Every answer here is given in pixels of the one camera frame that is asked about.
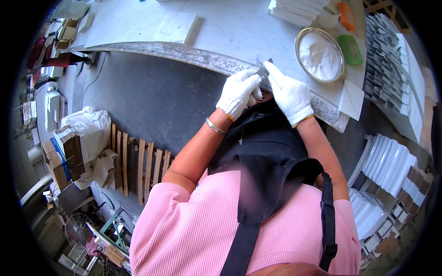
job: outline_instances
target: round metal tray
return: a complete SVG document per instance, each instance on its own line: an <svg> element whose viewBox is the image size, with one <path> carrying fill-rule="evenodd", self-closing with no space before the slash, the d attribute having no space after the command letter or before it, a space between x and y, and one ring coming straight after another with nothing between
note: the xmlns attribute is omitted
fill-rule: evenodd
<svg viewBox="0 0 442 276"><path fill-rule="evenodd" d="M305 68L305 66L302 64L301 61L301 57L299 56L299 44L302 40L302 37L304 35L306 35L307 33L310 32L315 32L318 35L320 35L321 37L325 38L328 42L330 42L334 47L335 50L338 54L339 57L339 70L336 73L336 76L333 79L330 80L322 80L322 79L318 79L315 76L313 76L312 74L310 74L310 72ZM337 81L344 73L344 54L342 52L341 47L339 46L339 44L336 42L336 40L329 35L328 33L326 33L325 31L318 29L318 28L305 28L303 30L301 30L298 35L296 36L295 39L295 52L296 52L296 57L298 58L299 64L301 65L301 67L304 69L304 71L314 80L316 80L319 83L334 83L335 81Z"/></svg>

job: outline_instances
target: pink ribbed shirt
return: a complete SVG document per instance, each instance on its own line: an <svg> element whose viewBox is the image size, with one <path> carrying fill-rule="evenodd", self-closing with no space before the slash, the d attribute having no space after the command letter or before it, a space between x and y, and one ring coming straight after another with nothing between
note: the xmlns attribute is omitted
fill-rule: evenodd
<svg viewBox="0 0 442 276"><path fill-rule="evenodd" d="M155 185L133 231L134 275L219 275L238 227L239 194L240 171L210 175L190 195L173 183ZM320 190L302 184L261 224L246 275L280 263L319 266L320 200ZM353 210L348 200L334 205L338 253L328 272L357 275L361 248Z"/></svg>

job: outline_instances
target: green sponge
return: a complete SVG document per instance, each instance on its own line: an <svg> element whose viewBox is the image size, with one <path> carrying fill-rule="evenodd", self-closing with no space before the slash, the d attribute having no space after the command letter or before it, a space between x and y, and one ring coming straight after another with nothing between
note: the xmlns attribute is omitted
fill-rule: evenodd
<svg viewBox="0 0 442 276"><path fill-rule="evenodd" d="M361 56L361 51L359 51L359 47L356 43L356 40L354 39L354 36L343 34L341 36L338 36L338 42L341 45L345 60L349 65L361 64L364 62Z"/></svg>

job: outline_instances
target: bracelet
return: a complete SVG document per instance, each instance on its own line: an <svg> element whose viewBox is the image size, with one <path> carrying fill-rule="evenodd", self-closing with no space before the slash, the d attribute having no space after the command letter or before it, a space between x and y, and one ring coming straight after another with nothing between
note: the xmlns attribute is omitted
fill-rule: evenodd
<svg viewBox="0 0 442 276"><path fill-rule="evenodd" d="M209 120L209 117L206 118L206 124L216 133L218 134L225 134L227 131L221 130L218 127L216 127L212 122Z"/></svg>
<svg viewBox="0 0 442 276"><path fill-rule="evenodd" d="M314 116L314 114L312 114L312 115L310 115L310 116L308 116L308 117L305 117L304 119L300 120L299 123L301 123L303 120L310 119L310 118L313 117L313 116ZM297 123L296 125L294 125L293 128L295 129L295 128L299 125L299 123Z"/></svg>

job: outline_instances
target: glove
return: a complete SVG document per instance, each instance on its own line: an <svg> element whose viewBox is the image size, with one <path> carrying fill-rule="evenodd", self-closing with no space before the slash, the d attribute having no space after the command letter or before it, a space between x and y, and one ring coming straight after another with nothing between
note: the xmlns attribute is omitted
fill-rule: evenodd
<svg viewBox="0 0 442 276"><path fill-rule="evenodd" d="M258 85L261 77L252 70L243 70L225 81L216 107L221 108L232 121L238 119L246 105L252 106L263 94Z"/></svg>
<svg viewBox="0 0 442 276"><path fill-rule="evenodd" d="M313 116L310 105L310 90L298 80L282 74L273 63L264 62L269 72L269 81L273 90L273 97L284 115L294 128L304 119Z"/></svg>

